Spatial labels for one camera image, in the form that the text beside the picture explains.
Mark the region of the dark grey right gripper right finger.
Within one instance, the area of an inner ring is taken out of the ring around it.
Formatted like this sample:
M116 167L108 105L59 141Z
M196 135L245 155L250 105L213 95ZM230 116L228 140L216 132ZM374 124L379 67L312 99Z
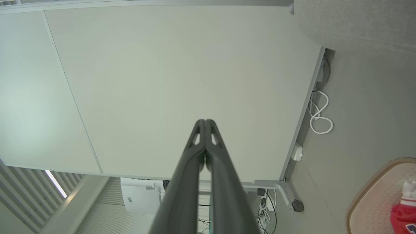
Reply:
M214 120L206 120L207 167L212 176L214 234L258 234L246 193Z

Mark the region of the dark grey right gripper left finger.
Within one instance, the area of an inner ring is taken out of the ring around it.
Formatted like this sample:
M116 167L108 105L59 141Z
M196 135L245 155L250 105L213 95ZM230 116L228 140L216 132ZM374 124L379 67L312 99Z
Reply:
M198 120L153 219L150 234L195 234L199 174L205 164L205 120Z

